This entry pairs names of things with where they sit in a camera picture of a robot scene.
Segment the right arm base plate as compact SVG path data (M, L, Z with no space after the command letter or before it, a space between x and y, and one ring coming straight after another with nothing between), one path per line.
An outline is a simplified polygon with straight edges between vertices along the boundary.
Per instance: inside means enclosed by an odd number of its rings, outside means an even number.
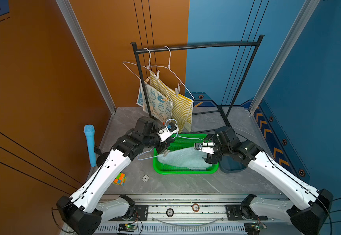
M266 221L267 216L257 216L249 209L242 209L238 204L229 204L225 206L226 215L229 221Z

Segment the circuit board right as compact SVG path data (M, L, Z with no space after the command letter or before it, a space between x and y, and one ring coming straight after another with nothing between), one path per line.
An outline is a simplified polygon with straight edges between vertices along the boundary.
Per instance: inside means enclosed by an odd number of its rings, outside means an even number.
M248 235L259 235L262 230L267 229L266 225L244 224L245 231Z

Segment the black clothes rack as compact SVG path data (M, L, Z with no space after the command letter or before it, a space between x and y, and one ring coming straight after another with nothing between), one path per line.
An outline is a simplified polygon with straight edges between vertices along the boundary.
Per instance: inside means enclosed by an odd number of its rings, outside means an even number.
M228 116L232 110L232 107L234 106L234 103L242 89L242 86L246 80L247 74L249 72L249 69L252 65L252 62L257 54L257 51L262 43L263 38L265 37L265 35L260 35L258 37L257 41L246 41L246 42L215 42L215 43L202 43L202 44L191 44L191 45L180 45L180 46L175 46L175 47L163 47L163 48L153 48L153 49L148 49L148 48L143 48L143 49L138 49L137 44L135 42L132 42L131 45L133 47L133 51L134 51L134 55L136 58L136 63L135 65L138 67L138 71L139 71L139 75L137 76L137 78L139 78L140 80L140 90L139 90L139 95L138 95L138 101L142 102L142 107L144 108L145 111L147 111L148 115L150 118L154 118L151 115L151 110L150 110L150 104L148 102L148 98L147 98L147 90L146 90L146 83L145 83L145 78L143 75L143 71L142 68L143 66L140 64L140 59L139 59L139 55L140 54L145 54L148 53L149 56L154 55L156 52L172 52L172 51L186 51L186 50L193 50L193 49L205 49L205 48L222 48L222 47L251 47L254 48L254 51L249 52L248 53L248 57L250 58L249 61L245 61L245 63L243 63L243 68L245 69L245 73L240 75L241 80L237 83L237 87L236 90L234 92L233 98L230 102L229 105L229 109L227 112L225 112L222 108L222 105L218 105L218 104L214 104L214 106L216 107L216 110L213 111L206 111L206 112L199 112L199 113L193 113L193 116L195 115L205 115L205 114L210 114L210 113L219 113L222 120L224 121L224 124L227 126L230 126L230 122L228 120ZM185 90L189 93L190 95L190 99L193 100L193 102L195 101L199 101L199 100L203 100L203 98L195 98L193 96L193 94L191 93L191 91L187 88L187 86L185 86L185 84L179 80L179 83L181 83L181 85L184 86ZM209 133L209 132L213 132L215 131L215 129L208 129L208 130L200 130L200 131L187 131L188 134L200 134L200 133Z

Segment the dark teal tray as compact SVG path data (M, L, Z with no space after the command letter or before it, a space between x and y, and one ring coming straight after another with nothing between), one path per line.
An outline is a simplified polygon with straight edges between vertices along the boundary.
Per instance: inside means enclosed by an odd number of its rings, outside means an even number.
M246 169L246 166L244 166L242 163L233 160L229 156L223 156L222 159L219 161L219 169L223 173L230 174L243 171Z

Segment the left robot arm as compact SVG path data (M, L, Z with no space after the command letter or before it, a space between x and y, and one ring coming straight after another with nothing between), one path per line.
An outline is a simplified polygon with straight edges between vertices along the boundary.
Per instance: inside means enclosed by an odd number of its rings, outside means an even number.
M126 195L100 203L100 199L116 177L146 148L164 152L179 132L177 124L164 124L150 117L140 117L136 126L117 139L109 152L99 155L98 170L71 196L62 196L56 203L62 221L69 226L70 233L93 234L102 222L114 218L131 219L134 216L135 201Z

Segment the beige clothespin towel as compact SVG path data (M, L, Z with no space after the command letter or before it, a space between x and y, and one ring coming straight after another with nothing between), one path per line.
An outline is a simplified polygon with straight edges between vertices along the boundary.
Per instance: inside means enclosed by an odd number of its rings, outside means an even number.
M164 151L164 153L163 153L163 157L166 157L169 153L170 153L171 151L170 150L166 150L166 151Z

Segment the colourful puzzle cube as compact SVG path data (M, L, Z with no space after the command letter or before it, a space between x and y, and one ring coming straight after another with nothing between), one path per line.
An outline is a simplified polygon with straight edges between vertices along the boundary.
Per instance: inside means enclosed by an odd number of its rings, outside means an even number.
M124 173L120 173L115 180L113 181L113 184L115 185L119 185L119 186L124 186L125 182L126 182L126 174Z

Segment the green circuit board left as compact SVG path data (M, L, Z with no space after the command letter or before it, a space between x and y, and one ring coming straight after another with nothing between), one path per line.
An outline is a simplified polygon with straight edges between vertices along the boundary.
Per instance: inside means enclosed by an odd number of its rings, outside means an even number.
M118 227L118 232L122 233L122 232L128 232L128 233L134 233L135 231L137 231L138 226L136 224L119 224Z

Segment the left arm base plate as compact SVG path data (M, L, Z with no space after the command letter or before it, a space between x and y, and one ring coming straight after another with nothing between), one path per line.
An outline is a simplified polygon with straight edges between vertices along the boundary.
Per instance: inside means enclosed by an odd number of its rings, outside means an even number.
M133 212L130 215L125 215L123 217L119 217L120 220L128 220L134 221L137 218L141 221L147 221L149 214L149 206L148 205L135 205Z

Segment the light green towel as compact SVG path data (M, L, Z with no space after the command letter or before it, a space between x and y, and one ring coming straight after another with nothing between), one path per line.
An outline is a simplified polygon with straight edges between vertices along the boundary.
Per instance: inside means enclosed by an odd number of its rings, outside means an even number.
M207 164L203 157L207 157L207 153L189 147L171 151L166 157L163 157L163 154L159 154L157 159L162 164L179 168L189 168L191 170L206 170L212 167L213 165Z

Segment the green plastic basket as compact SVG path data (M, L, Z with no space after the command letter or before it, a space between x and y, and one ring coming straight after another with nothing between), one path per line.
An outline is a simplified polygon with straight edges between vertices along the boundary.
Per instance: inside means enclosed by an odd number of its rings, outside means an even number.
M200 135L206 135L205 141L209 141L209 137L207 134L200 134ZM178 142L174 141L171 143L170 147L168 150L170 151L175 151L175 150L180 150L183 148L189 148L195 146L195 142ZM159 153L157 153L156 150L153 150L153 168L154 170L159 173L159 174L213 174L217 171L218 169L218 164L213 165L210 168L207 168L206 170L191 170L189 168L179 168L179 167L174 167L171 165L166 165L162 164L158 161L157 156Z

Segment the white clothespin lower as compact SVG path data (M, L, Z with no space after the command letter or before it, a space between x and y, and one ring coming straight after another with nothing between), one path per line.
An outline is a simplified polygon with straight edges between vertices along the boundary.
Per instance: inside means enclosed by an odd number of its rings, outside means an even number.
M176 97L178 97L179 94L180 94L180 85L181 85L181 83L178 83L177 87L175 88L175 95L176 95Z

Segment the yellow striped towel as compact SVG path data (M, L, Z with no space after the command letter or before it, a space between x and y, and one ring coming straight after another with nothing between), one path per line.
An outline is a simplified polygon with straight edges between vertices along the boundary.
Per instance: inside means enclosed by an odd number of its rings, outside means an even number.
M156 88L163 95L168 96L173 102L171 117L178 122L180 131L182 132L186 129L190 132L192 129L193 100L182 94L179 94L179 96L176 97L175 88L171 89L160 79L157 79L154 72L150 71L149 73L151 86Z

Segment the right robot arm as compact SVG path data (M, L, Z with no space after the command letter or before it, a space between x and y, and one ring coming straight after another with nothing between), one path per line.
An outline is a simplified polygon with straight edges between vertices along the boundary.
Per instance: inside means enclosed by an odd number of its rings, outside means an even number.
M195 144L195 150L207 154L204 161L208 164L217 164L223 157L230 157L262 175L288 198L281 201L250 194L240 205L243 218L267 216L283 220L304 235L319 234L325 221L331 218L333 195L330 191L318 190L294 176L256 143L240 141L232 127L217 129L211 137Z

